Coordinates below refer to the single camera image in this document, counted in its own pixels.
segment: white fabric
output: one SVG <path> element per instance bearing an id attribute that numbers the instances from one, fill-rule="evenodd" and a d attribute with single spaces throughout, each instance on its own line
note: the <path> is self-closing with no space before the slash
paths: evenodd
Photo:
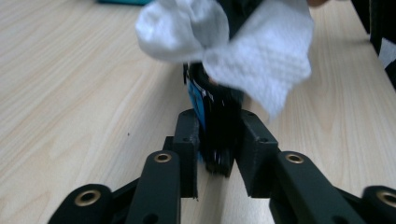
<path id="1" fill-rule="evenodd" d="M 202 62 L 215 81 L 244 91 L 271 118 L 311 73 L 314 23 L 306 0 L 263 0 L 231 41 L 215 0 L 156 0 L 142 9 L 135 28 L 151 57 Z"/>

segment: hand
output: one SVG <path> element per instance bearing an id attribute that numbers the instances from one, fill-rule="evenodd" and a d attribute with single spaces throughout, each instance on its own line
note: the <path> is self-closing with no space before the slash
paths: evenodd
<path id="1" fill-rule="evenodd" d="M 306 0 L 306 2 L 308 2 L 308 5 L 311 7 L 319 7 L 327 1 L 328 0 Z"/>

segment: light wood surface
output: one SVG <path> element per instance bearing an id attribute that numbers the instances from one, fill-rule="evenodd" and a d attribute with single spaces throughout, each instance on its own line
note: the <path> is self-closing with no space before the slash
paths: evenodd
<path id="1" fill-rule="evenodd" d="M 88 183 L 115 190 L 191 107 L 181 66 L 138 48 L 140 7 L 89 0 L 0 1 L 0 223 L 45 223 Z M 350 2 L 312 10 L 312 77 L 281 115 L 247 100 L 282 150 L 311 158 L 338 188 L 396 188 L 396 95 Z M 199 202 L 182 223 L 272 223 L 250 199 L 237 166 L 230 179 L 199 166 Z"/>

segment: teal object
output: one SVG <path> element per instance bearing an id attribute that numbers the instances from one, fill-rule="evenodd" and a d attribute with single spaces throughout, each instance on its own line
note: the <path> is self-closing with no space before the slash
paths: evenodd
<path id="1" fill-rule="evenodd" d="M 99 3 L 111 3 L 111 4 L 123 4 L 123 5 L 134 5 L 143 6 L 150 3 L 152 0 L 98 0 Z"/>

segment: table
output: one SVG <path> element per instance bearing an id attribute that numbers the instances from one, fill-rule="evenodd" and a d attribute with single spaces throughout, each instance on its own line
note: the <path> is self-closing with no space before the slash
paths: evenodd
<path id="1" fill-rule="evenodd" d="M 0 2 L 0 223 L 45 223 L 82 185 L 118 189 L 173 135 L 191 108 L 180 64 L 137 46 L 140 7 L 94 1 Z M 282 150 L 302 152 L 338 188 L 396 188 L 396 95 L 350 2 L 312 9 L 312 77 L 281 115 L 258 114 Z M 182 223 L 271 223 L 237 166 L 230 179 L 199 165 L 199 202 Z"/>

